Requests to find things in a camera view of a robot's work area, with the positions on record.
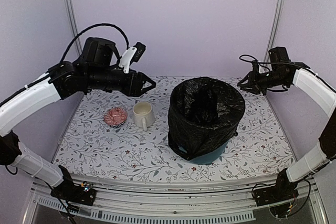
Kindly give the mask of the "teal plastic trash bin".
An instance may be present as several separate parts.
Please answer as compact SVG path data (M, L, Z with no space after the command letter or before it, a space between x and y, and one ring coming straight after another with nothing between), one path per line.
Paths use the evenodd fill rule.
M209 152L207 154L204 154L202 156L195 157L191 160L188 160L188 162L196 165L211 165L215 160L217 160L227 147L228 142L221 145L219 148L213 150L212 152Z

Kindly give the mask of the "black plastic trash bag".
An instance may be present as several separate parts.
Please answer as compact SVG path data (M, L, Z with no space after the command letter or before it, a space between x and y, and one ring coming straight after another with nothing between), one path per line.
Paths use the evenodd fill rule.
M237 136L245 113L243 96L230 84L209 77L188 79L170 96L168 144L188 161Z

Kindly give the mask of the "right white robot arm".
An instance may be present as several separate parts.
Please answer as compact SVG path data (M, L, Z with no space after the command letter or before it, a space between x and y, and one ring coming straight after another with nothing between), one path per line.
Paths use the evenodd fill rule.
M238 82L238 87L252 94L265 95L277 86L281 86L283 91L294 86L310 97L329 119L317 144L287 168L285 180L272 188L271 196L276 201L282 201L291 194L291 184L318 172L335 159L335 88L305 63L291 61L285 47L272 48L268 55L269 62L255 58L250 61L252 70Z

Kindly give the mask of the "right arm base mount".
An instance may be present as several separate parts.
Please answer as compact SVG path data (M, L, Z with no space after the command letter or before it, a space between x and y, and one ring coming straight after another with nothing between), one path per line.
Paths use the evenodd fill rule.
M264 187L257 188L261 184L257 184L251 191L252 198L256 201L257 206L274 204L277 202L294 199L299 196L297 190L297 182L289 181L286 173L287 169L283 169L276 179L274 186L264 184Z

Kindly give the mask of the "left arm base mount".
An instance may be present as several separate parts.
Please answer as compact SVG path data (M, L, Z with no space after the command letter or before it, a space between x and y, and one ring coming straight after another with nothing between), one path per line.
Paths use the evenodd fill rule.
M75 185L68 170L59 165L62 171L63 181L57 187L53 187L50 195L52 197L74 202L86 206L93 206L97 191L93 189L93 183L84 181L80 185Z

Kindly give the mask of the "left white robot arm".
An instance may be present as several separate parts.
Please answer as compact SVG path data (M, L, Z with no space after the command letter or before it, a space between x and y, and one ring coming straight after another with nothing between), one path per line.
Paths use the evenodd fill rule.
M47 70L36 81L23 87L1 103L1 165L13 166L37 177L67 200L78 195L78 188L66 168L46 161L32 152L13 132L13 128L40 109L64 100L77 92L119 91L128 97L140 97L156 83L141 72L130 69L145 52L138 42L120 55L115 43L89 37L82 54L74 62L63 61Z

